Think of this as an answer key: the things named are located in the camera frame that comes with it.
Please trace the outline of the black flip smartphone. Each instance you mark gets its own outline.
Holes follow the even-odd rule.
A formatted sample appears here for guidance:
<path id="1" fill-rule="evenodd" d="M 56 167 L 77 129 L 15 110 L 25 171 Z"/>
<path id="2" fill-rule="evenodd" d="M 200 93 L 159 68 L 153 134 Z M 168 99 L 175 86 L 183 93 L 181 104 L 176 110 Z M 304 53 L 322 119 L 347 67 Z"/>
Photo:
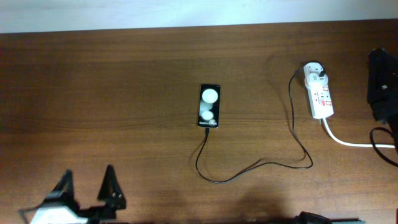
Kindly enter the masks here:
<path id="1" fill-rule="evenodd" d="M 201 84 L 197 125 L 218 128 L 220 122 L 221 86 Z"/>

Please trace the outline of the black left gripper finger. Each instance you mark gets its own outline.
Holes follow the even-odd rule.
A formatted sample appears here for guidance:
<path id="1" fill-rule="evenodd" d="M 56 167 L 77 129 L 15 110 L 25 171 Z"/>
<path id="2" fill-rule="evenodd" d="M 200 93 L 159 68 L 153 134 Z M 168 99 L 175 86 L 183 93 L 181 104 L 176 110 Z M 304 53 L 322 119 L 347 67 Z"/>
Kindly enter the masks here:
<path id="1" fill-rule="evenodd" d="M 118 183 L 114 167 L 108 165 L 97 199 L 111 209 L 125 209 L 126 199 Z"/>
<path id="2" fill-rule="evenodd" d="M 66 170 L 53 190 L 45 197 L 46 202 L 74 202 L 73 173 Z"/>

